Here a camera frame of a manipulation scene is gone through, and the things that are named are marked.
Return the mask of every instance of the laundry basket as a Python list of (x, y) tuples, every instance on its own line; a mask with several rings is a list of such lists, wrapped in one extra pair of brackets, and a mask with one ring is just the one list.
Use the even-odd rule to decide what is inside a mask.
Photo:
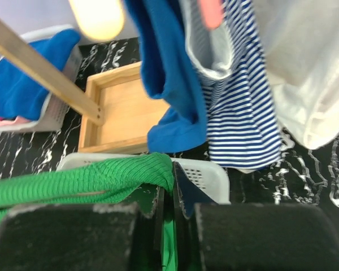
[[(43, 40), (46, 38), (50, 38), (56, 33), (68, 28), (73, 28), (73, 26), (69, 24), (56, 25), (53, 27), (48, 27), (23, 34), (21, 35), (21, 38), (26, 42)], [(81, 61), (82, 56), (78, 46), (76, 45), (73, 48), (67, 64), (63, 70), (63, 74), (73, 82), (77, 77)], [(67, 104), (65, 104), (55, 95), (49, 93), (41, 108), (40, 118), (37, 121), (31, 121), (25, 124), (1, 126), (0, 132), (27, 133), (57, 131), (61, 129), (67, 111)]]
[[(80, 154), (67, 155), (58, 165), (57, 171), (83, 167), (92, 162), (113, 158), (125, 158), (135, 155), (127, 154)], [(190, 179), (211, 199), (221, 204), (229, 204), (230, 183), (224, 169), (219, 165), (200, 160), (171, 158), (180, 163)]]

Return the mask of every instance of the hanging clothes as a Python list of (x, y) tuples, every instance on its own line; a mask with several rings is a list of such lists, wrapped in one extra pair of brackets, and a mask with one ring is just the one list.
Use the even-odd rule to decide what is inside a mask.
[(316, 149), (339, 133), (339, 0), (256, 0), (279, 122)]
[(210, 159), (243, 172), (280, 159), (281, 138), (251, 0), (225, 0), (208, 30), (197, 0), (179, 0), (185, 45), (205, 95)]
[(147, 135), (150, 152), (185, 151), (206, 141), (206, 107), (185, 52), (178, 0), (125, 0), (140, 33), (141, 78), (148, 95), (171, 105)]

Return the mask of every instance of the wooden stick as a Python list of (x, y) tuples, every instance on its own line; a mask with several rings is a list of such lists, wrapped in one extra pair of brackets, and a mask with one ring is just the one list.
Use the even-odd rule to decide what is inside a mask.
[(97, 125), (104, 123), (103, 110), (99, 105), (1, 21), (0, 53), (78, 113)]

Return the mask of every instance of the marble pattern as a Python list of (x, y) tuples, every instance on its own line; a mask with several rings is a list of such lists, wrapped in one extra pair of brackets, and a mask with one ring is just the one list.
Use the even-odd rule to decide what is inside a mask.
[[(81, 46), (83, 62), (76, 84), (85, 89), (89, 75), (139, 61), (137, 39)], [(77, 151), (81, 117), (69, 109), (60, 131), (12, 134), (0, 137), (0, 179), (54, 171), (67, 155)], [(319, 206), (339, 236), (339, 135), (318, 150), (296, 144), (283, 132), (282, 160), (251, 174), (226, 169), (232, 203), (301, 203)], [(208, 160), (208, 145), (171, 154)]]

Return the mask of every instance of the blue and white striped fabric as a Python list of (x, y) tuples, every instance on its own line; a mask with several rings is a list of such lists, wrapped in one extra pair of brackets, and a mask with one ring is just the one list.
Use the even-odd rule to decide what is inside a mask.
[(244, 172), (280, 159), (281, 138), (251, 0), (225, 0), (222, 25), (201, 23), (197, 0), (180, 0), (186, 52), (201, 80), (210, 159)]

